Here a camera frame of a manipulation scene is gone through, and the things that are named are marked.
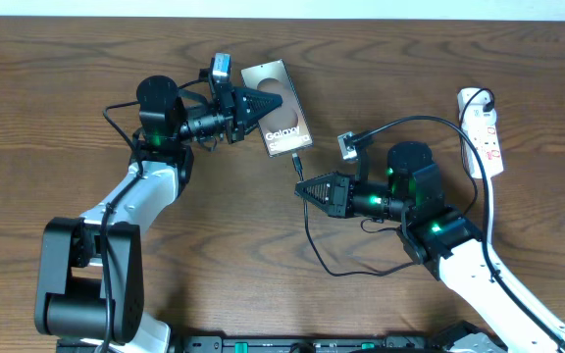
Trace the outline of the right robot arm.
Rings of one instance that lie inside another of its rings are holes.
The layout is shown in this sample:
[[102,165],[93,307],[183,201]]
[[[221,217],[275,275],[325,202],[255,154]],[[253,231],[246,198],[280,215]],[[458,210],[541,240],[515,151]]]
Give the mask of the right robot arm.
[[565,352],[565,324],[504,266],[483,232],[444,201],[429,146],[401,142],[387,152],[387,180],[339,172],[300,181],[296,194],[328,216],[400,224],[412,264],[462,297],[511,352]]

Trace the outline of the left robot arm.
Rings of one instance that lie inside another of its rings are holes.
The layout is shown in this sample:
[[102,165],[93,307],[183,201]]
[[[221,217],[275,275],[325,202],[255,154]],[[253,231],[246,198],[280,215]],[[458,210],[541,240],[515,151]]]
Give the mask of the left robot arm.
[[144,311],[141,238],[190,181],[191,145],[236,143],[283,103],[275,93],[236,87],[208,71],[210,97],[167,76],[136,89],[141,126],[125,141],[124,179],[77,218],[52,219],[42,235],[34,308],[36,330],[88,352],[168,352],[168,324]]

